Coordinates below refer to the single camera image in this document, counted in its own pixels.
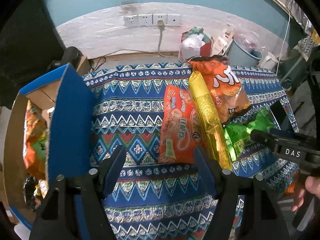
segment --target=yellow snack package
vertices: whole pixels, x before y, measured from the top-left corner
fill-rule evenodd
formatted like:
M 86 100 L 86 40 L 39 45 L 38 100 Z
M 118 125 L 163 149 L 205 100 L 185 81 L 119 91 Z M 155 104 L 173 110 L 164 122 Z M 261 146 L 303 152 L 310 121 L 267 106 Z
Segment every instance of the yellow snack package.
M 207 153 L 223 169 L 232 171 L 230 155 L 217 109 L 199 71 L 193 71 L 189 78 L 189 92 L 192 95 L 200 124 L 201 138 Z

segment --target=trash can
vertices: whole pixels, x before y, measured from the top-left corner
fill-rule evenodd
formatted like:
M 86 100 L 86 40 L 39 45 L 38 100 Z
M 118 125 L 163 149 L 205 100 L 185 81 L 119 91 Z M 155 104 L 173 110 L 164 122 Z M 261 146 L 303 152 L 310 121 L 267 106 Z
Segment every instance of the trash can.
M 245 67 L 255 67 L 258 65 L 259 60 L 262 59 L 262 54 L 260 51 L 256 51 L 257 57 L 251 55 L 245 51 L 241 46 L 233 40 L 228 52 L 228 59 L 230 65 L 238 65 Z

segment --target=blue tablecloth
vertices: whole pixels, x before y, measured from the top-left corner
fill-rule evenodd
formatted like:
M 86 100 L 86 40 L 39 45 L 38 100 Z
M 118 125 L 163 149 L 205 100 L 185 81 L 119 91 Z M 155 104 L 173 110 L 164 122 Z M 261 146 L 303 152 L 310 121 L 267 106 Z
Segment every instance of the blue tablecloth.
M 234 122 L 253 120 L 263 106 L 280 100 L 293 127 L 289 100 L 275 74 L 257 67 L 233 66 L 251 102 L 250 110 Z M 127 159 L 114 191 L 104 201 L 118 239 L 200 238 L 215 210 L 197 169 L 189 164 L 158 164 L 159 138 L 164 116 L 164 92 L 169 84 L 188 89 L 189 64 L 126 65 L 84 76 L 97 98 L 92 119 L 92 166 L 124 145 Z M 297 165 L 276 159 L 259 144 L 248 145 L 233 171 L 238 176 L 262 174 L 281 194 L 292 182 Z M 234 227 L 241 221 L 239 198 Z

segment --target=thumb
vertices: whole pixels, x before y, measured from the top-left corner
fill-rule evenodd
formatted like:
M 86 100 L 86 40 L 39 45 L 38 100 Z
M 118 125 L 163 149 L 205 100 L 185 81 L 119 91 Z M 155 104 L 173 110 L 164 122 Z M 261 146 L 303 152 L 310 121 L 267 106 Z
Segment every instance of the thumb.
M 307 177 L 306 179 L 306 189 L 312 194 L 315 194 L 320 198 L 320 178 L 319 177 Z

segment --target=wall outlet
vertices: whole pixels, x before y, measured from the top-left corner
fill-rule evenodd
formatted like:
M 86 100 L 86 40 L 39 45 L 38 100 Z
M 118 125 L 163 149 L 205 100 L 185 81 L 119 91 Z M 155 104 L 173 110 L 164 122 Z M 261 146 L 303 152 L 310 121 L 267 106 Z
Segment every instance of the wall outlet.
M 157 26 L 158 21 L 163 20 L 164 25 L 167 25 L 168 15 L 166 13 L 155 13 L 153 14 L 153 25 Z
M 152 26 L 152 13 L 139 14 L 139 26 Z
M 137 26 L 139 26 L 138 15 L 125 16 L 124 17 L 124 25 L 126 27 L 137 27 Z
M 180 25 L 180 14 L 168 13 L 167 25 Z

